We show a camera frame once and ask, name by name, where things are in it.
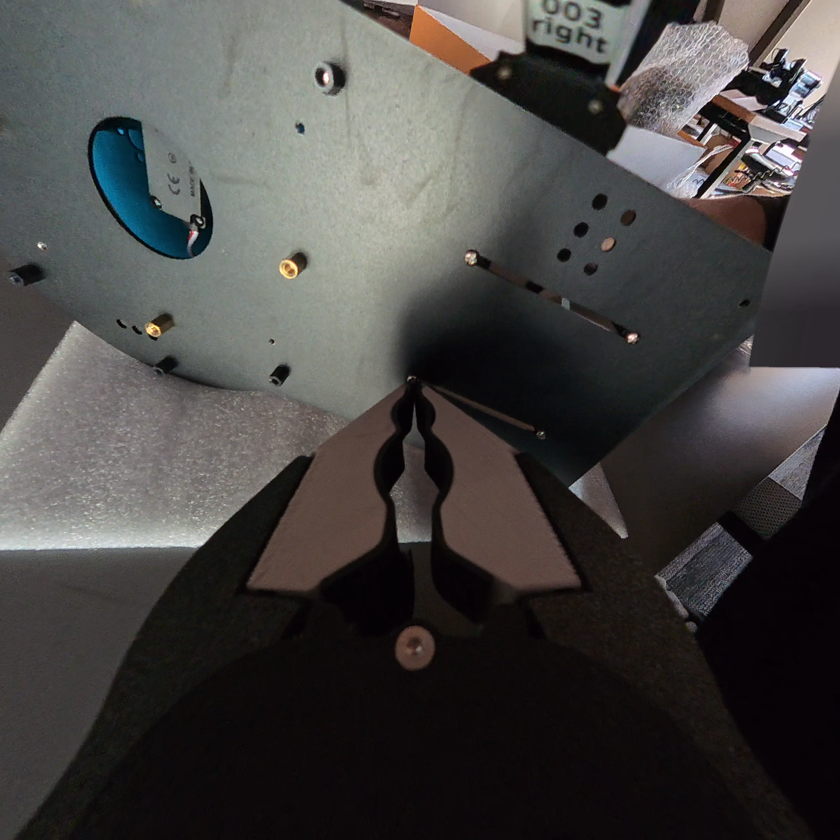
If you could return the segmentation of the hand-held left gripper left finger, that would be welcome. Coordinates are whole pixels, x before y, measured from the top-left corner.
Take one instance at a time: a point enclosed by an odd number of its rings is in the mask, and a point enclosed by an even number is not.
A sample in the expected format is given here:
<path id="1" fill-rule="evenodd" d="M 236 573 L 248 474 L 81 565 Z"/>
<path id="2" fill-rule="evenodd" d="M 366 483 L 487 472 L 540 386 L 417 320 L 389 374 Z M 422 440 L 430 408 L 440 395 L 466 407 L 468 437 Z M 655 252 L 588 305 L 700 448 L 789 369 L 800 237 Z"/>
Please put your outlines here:
<path id="1" fill-rule="evenodd" d="M 405 470 L 413 389 L 403 384 L 321 444 L 247 582 L 313 594 L 396 540 L 392 489 Z"/>

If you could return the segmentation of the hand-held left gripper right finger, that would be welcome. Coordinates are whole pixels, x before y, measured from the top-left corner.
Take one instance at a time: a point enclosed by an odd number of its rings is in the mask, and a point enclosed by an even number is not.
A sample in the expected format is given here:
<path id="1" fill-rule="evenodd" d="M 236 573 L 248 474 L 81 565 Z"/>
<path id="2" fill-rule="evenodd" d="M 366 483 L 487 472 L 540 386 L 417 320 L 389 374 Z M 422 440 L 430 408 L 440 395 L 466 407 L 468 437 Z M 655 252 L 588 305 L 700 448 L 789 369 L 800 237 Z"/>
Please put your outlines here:
<path id="1" fill-rule="evenodd" d="M 581 577 L 518 451 L 429 386 L 417 389 L 439 545 L 513 592 L 580 590 Z"/>

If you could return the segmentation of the person's right forearm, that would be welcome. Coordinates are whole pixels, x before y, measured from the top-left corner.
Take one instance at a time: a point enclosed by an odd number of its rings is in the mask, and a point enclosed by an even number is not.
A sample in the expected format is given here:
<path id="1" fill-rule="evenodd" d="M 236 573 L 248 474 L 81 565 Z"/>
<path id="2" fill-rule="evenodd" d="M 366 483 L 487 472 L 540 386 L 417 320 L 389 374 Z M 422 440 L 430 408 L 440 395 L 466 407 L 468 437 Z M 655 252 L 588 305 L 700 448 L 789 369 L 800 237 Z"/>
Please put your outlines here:
<path id="1" fill-rule="evenodd" d="M 754 244 L 773 252 L 790 199 L 790 195 L 740 195 L 687 198 L 683 203 Z"/>

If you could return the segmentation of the orange and white cardboard box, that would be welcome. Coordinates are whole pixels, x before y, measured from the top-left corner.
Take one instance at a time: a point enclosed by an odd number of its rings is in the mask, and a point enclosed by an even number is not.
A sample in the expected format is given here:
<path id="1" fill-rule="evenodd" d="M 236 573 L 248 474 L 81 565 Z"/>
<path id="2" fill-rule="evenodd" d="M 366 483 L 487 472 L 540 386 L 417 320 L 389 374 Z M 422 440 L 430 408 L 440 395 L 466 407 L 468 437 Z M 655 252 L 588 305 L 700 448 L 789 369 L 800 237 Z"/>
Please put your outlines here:
<path id="1" fill-rule="evenodd" d="M 487 21 L 485 15 L 465 21 L 452 15 L 457 9 L 455 2 L 444 2 L 443 9 L 437 2 L 417 2 L 410 41 L 466 74 L 497 59 L 502 51 L 514 56 L 523 52 L 519 38 L 477 26 L 476 22 Z M 695 170 L 705 153 L 705 148 L 695 143 L 630 126 L 606 158 L 669 192 L 683 174 Z"/>

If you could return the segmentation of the bubble wrap sheet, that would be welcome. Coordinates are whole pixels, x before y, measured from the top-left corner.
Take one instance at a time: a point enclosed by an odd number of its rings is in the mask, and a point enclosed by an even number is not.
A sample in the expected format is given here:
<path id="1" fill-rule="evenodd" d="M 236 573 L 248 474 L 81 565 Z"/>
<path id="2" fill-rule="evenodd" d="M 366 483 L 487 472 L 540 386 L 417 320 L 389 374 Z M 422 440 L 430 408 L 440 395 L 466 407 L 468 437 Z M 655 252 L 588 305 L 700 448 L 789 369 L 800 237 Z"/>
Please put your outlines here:
<path id="1" fill-rule="evenodd" d="M 668 24 L 617 108 L 627 126 L 675 138 L 748 65 L 749 45 L 721 25 Z"/>

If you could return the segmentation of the brown wooden table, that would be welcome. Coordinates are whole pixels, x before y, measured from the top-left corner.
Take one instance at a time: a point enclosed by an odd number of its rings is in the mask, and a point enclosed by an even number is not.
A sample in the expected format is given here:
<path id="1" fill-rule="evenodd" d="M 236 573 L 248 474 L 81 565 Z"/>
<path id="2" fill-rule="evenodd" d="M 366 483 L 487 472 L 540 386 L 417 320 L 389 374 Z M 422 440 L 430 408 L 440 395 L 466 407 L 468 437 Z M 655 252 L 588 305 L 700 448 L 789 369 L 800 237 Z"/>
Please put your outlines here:
<path id="1" fill-rule="evenodd" d="M 710 152 L 709 162 L 718 163 L 699 184 L 695 198 L 711 198 L 723 186 L 737 185 L 751 193 L 776 175 L 795 177 L 789 165 L 768 158 L 776 145 L 791 150 L 789 157 L 800 165 L 807 150 L 810 129 L 792 128 L 756 111 L 750 111 L 723 95 L 717 95 L 689 120 L 679 137 Z"/>

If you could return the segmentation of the white foam sheet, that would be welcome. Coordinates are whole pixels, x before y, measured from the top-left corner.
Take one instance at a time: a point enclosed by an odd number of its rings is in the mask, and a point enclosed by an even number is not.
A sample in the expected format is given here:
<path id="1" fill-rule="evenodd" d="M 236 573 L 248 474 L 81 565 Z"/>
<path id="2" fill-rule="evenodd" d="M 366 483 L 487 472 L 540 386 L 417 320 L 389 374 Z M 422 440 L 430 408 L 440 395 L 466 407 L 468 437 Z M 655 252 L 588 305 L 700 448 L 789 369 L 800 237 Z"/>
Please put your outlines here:
<path id="1" fill-rule="evenodd" d="M 195 548 L 347 426 L 159 376 L 74 322 L 2 432 L 2 551 Z"/>

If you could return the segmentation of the black office chair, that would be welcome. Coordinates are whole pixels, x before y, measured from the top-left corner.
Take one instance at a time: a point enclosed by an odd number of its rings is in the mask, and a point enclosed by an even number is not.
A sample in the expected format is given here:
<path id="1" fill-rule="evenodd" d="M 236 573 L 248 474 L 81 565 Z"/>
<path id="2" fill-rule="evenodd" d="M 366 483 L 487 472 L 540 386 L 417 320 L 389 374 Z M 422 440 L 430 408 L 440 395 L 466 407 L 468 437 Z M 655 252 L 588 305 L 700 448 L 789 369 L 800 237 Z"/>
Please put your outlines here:
<path id="1" fill-rule="evenodd" d="M 750 554 L 754 554 L 792 520 L 802 499 L 767 477 L 723 514 L 718 524 Z"/>

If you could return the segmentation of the person's black clothing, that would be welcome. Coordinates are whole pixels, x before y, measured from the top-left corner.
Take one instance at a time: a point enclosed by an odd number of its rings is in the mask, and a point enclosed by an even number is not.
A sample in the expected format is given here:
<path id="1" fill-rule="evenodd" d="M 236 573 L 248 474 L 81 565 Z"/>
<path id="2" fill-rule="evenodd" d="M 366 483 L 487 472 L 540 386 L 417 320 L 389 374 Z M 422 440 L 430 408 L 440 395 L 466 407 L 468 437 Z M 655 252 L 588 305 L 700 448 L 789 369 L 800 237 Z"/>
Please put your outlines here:
<path id="1" fill-rule="evenodd" d="M 839 835 L 838 465 L 835 405 L 802 506 L 697 633 L 752 752 L 815 838 Z"/>

